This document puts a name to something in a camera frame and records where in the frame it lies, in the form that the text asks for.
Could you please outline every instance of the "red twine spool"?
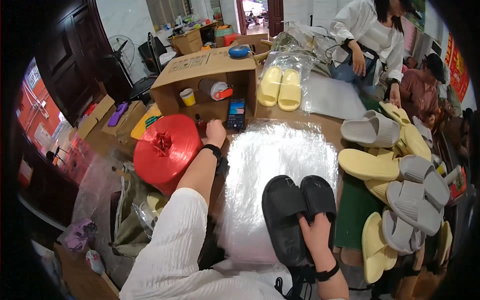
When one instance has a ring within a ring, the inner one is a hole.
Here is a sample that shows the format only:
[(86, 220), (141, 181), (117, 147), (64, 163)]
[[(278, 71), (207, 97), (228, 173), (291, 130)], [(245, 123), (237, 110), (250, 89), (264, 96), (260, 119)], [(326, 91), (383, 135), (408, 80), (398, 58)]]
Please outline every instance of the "red twine spool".
[(138, 141), (133, 153), (135, 172), (170, 196), (202, 146), (192, 119), (181, 114), (163, 117)]

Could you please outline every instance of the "jeans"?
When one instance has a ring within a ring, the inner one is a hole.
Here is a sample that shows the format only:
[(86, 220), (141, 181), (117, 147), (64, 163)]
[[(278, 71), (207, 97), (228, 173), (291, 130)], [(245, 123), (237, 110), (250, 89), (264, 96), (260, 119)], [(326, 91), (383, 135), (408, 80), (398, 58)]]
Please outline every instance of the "jeans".
[[(352, 59), (352, 54), (350, 53), (347, 56), (347, 59), (345, 59), (345, 61), (341, 63), (338, 67), (335, 67), (335, 65), (332, 62), (332, 64), (328, 66), (328, 69), (330, 70), (330, 74), (332, 75), (332, 78), (353, 84), (353, 87), (357, 92), (362, 90), (368, 94), (373, 95), (376, 89), (376, 85), (368, 85), (368, 83), (370, 84), (373, 83), (375, 66), (372, 67), (370, 72), (365, 77), (363, 76), (360, 77), (353, 72), (353, 67), (348, 64), (348, 62), (351, 61), (351, 59)], [(368, 67), (372, 63), (375, 63), (375, 62), (372, 59), (365, 57), (366, 69), (368, 69)]]

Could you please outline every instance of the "hand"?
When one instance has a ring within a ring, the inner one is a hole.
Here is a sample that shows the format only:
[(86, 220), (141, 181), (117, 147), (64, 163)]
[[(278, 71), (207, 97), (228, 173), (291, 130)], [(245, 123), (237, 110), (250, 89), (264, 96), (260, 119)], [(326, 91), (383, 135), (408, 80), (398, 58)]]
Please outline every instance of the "hand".
[(336, 261), (328, 248), (330, 236), (330, 222), (325, 213), (317, 214), (312, 225), (309, 225), (303, 215), (297, 215), (303, 239), (312, 255), (317, 272), (330, 271), (335, 267)]
[(211, 120), (207, 124), (206, 135), (207, 144), (212, 144), (218, 148), (221, 148), (225, 138), (227, 137), (227, 131), (225, 131), (221, 120)]
[(360, 50), (360, 48), (358, 50), (352, 51), (352, 58), (353, 58), (353, 64), (352, 64), (353, 72), (356, 75), (360, 76), (361, 74), (363, 74), (363, 76), (365, 76), (367, 72), (366, 65), (365, 65), (365, 57), (363, 56), (363, 52)]
[(400, 100), (400, 85), (397, 83), (390, 86), (390, 103), (398, 108), (402, 108), (402, 102)]

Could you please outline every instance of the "white sleeve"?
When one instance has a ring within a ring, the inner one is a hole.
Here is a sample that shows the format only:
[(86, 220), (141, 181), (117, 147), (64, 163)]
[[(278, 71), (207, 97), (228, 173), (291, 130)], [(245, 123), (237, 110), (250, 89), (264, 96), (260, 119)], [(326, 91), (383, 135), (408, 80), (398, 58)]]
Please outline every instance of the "white sleeve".
[(397, 79), (399, 82), (402, 82), (402, 65), (403, 65), (403, 52), (404, 52), (404, 41), (403, 35), (400, 38), (400, 41), (395, 45), (390, 55), (387, 57), (387, 77)]
[(134, 298), (143, 289), (160, 288), (198, 272), (208, 207), (195, 190), (176, 190), (155, 224), (150, 243), (138, 254), (120, 292)]
[(333, 35), (339, 45), (342, 45), (348, 38), (355, 39), (350, 30), (357, 22), (361, 10), (364, 9), (363, 3), (359, 0), (350, 2), (332, 20), (330, 34)]

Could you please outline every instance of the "red poster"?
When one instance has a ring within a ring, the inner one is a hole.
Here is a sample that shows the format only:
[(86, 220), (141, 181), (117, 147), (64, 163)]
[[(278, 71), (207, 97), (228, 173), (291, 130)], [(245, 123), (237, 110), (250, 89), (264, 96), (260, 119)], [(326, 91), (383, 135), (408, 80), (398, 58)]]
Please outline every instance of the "red poster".
[(470, 78), (468, 77), (467, 68), (463, 61), (463, 57), (460, 55), (458, 47), (453, 43), (453, 50), (451, 53), (452, 60), (450, 62), (450, 84), (455, 89), (458, 100), (463, 101), (465, 93), (467, 92), (468, 83)]

